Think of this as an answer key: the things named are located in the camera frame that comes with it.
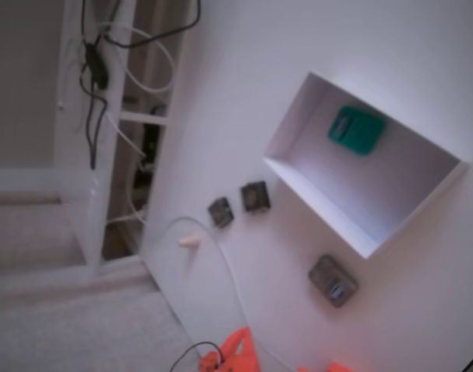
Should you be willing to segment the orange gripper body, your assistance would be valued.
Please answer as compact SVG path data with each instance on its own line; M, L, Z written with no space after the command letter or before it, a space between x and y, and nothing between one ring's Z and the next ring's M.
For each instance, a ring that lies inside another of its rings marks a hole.
M216 351L211 351L199 360L199 372L223 371L223 359Z

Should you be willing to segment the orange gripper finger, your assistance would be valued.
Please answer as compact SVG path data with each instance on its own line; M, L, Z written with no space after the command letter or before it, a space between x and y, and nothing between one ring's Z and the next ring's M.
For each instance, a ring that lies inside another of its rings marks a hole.
M243 331L242 341L236 352L224 361L223 370L233 372L258 372L259 360L250 328L245 327L237 331Z
M222 361L226 361L228 357L233 355L238 346L240 345L243 338L243 331L233 332L226 341L221 345L220 350L222 352Z

